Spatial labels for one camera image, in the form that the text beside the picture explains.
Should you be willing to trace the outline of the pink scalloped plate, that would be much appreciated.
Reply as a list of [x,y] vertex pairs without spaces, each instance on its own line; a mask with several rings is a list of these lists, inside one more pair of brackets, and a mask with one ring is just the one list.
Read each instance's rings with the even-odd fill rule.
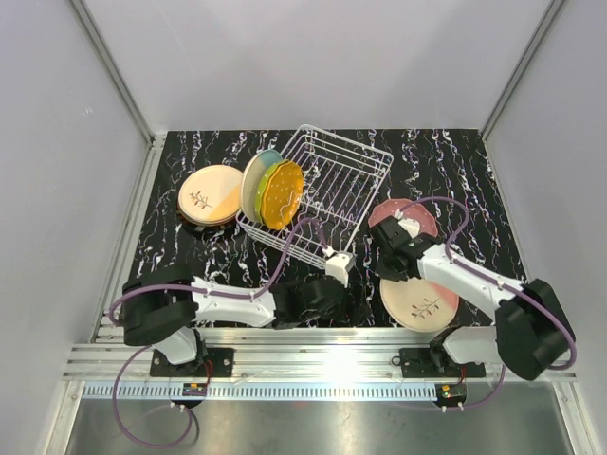
[[369,227],[373,227],[386,218],[395,218],[398,212],[403,213],[408,218],[414,218],[421,225],[420,233],[427,233],[433,237],[438,236],[438,229],[435,218],[422,205],[412,205],[410,199],[397,198],[387,199],[384,202],[376,205],[368,219]]

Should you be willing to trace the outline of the pink cream branch plate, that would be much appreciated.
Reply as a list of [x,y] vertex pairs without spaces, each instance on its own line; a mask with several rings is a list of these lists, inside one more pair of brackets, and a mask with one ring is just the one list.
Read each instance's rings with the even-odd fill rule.
[[381,279],[379,292],[387,313],[399,325],[418,333],[446,329],[459,306],[455,293],[417,278],[398,282]]

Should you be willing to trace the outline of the white wire dish rack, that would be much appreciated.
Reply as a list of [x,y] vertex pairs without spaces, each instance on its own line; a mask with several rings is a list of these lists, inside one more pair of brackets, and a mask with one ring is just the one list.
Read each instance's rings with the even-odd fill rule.
[[292,222],[280,231],[255,223],[240,212],[237,232],[249,249],[285,245],[289,231],[303,218],[317,221],[322,233],[304,225],[288,253],[318,269],[327,260],[321,239],[337,252],[357,254],[371,206],[389,176],[393,154],[376,139],[375,129],[329,130],[303,125],[296,130],[259,130],[253,145],[259,152],[274,149],[297,163],[303,172],[301,204]]

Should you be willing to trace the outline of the orange polka dot plate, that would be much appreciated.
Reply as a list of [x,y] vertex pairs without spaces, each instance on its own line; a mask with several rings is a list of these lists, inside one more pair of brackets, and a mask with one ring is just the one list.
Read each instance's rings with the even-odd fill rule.
[[301,167],[293,161],[278,163],[261,196],[260,217],[265,225],[281,230],[296,214],[304,190]]

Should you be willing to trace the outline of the green polka dot plate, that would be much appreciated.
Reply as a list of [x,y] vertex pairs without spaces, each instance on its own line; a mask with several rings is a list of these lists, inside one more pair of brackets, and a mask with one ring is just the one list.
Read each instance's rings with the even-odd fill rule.
[[260,180],[260,182],[258,184],[257,191],[256,191],[256,194],[255,194],[254,208],[255,208],[255,214],[257,215],[258,221],[262,225],[265,223],[265,219],[264,219],[264,217],[263,217],[263,215],[261,213],[262,203],[263,203],[263,200],[264,200],[264,194],[266,192],[267,185],[269,183],[269,179],[281,166],[283,166],[286,163],[287,163],[287,160],[284,159],[284,160],[282,160],[280,162],[274,163],[271,166],[269,166],[265,170],[265,172],[262,175],[261,180]]

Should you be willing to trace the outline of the blue cream branch plate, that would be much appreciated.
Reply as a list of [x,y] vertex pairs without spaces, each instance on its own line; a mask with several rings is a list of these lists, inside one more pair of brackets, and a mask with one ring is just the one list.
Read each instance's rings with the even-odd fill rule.
[[266,170],[282,160],[282,156],[276,150],[265,150],[257,153],[244,170],[240,190],[241,211],[253,223],[260,222],[260,218],[255,212],[255,198],[259,183]]

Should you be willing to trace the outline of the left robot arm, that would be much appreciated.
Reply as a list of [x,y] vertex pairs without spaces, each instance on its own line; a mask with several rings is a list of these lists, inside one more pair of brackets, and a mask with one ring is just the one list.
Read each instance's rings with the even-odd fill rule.
[[171,265],[127,282],[109,312],[130,347],[150,347],[150,374],[209,374],[220,362],[200,335],[200,322],[290,330],[312,321],[353,321],[350,290],[337,269],[307,281],[239,288],[207,282],[186,265]]

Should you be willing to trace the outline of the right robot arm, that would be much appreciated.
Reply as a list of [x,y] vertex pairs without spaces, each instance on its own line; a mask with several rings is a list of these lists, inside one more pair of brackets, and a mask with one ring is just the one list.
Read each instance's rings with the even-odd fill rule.
[[405,219],[389,216],[371,234],[381,301],[401,326],[435,335],[429,355],[435,373],[500,363],[533,381],[576,362],[575,334],[549,283],[501,276]]

